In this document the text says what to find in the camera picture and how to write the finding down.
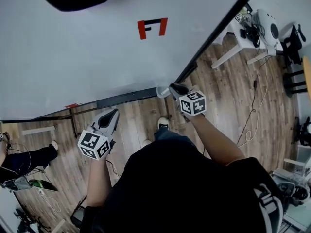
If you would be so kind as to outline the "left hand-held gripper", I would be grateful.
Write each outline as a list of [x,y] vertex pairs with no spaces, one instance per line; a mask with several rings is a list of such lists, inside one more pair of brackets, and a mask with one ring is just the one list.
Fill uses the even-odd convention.
[[120,113],[118,109],[97,114],[91,125],[83,130],[77,146],[81,153],[94,160],[105,159],[115,145],[113,133],[117,128]]

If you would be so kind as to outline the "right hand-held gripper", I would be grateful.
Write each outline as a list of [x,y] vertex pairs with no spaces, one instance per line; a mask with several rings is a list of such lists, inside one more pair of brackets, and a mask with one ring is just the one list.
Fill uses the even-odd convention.
[[199,114],[204,115],[206,112],[207,99],[202,91],[190,91],[186,86],[178,83],[170,84],[169,91],[184,115],[194,117]]

